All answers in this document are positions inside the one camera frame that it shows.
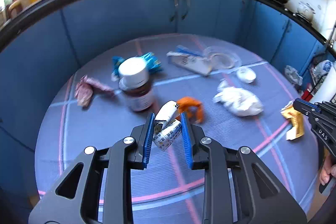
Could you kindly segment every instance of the human hand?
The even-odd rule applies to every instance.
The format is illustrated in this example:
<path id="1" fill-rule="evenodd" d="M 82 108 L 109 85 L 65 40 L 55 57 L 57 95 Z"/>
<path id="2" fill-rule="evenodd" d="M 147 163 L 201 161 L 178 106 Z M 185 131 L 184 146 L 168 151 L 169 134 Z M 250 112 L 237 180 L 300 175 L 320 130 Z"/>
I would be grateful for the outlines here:
<path id="1" fill-rule="evenodd" d="M 336 164 L 333 165 L 331 155 L 326 156 L 320 173 L 320 182 L 322 185 L 328 183 L 330 175 L 336 177 Z"/>

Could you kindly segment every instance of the orange plastic wrapper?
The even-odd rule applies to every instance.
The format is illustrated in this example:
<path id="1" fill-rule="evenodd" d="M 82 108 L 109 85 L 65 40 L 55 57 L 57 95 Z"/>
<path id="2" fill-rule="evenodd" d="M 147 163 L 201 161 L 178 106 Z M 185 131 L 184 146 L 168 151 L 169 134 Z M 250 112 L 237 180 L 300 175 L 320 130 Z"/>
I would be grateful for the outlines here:
<path id="1" fill-rule="evenodd" d="M 286 119 L 291 119 L 293 125 L 293 127 L 286 133 L 286 140 L 295 140 L 305 133 L 302 113 L 294 109 L 293 101 L 289 101 L 289 103 L 281 109 L 281 114 Z"/>

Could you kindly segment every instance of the clear plastic bag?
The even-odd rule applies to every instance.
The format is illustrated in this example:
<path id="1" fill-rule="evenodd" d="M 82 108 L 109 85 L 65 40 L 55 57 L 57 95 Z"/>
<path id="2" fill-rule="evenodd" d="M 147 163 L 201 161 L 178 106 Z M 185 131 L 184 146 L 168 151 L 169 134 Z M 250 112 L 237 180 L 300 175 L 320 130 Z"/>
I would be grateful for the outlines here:
<path id="1" fill-rule="evenodd" d="M 287 65 L 285 67 L 285 76 L 290 83 L 302 85 L 302 77 L 298 74 L 295 68 Z"/>

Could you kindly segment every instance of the white bottle cap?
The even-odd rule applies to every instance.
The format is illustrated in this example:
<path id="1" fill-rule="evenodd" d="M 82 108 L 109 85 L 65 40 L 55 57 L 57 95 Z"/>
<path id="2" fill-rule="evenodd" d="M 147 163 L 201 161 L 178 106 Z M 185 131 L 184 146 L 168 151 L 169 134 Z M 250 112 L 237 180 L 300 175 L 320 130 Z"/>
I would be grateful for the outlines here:
<path id="1" fill-rule="evenodd" d="M 144 85 L 149 79 L 146 62 L 141 57 L 131 57 L 125 60 L 118 70 L 120 81 L 129 89 L 136 89 Z"/>

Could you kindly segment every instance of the crumpled tissue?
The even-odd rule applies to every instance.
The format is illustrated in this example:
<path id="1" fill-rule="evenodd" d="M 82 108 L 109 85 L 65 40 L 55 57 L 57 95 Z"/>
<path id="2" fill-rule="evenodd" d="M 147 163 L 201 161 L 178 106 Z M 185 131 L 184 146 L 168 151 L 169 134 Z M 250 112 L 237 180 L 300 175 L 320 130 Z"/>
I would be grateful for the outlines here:
<path id="1" fill-rule="evenodd" d="M 263 104 L 258 97 L 247 90 L 229 86 L 225 80 L 219 84 L 217 91 L 219 93 L 213 101 L 224 103 L 224 106 L 237 116 L 253 116 L 263 111 Z"/>

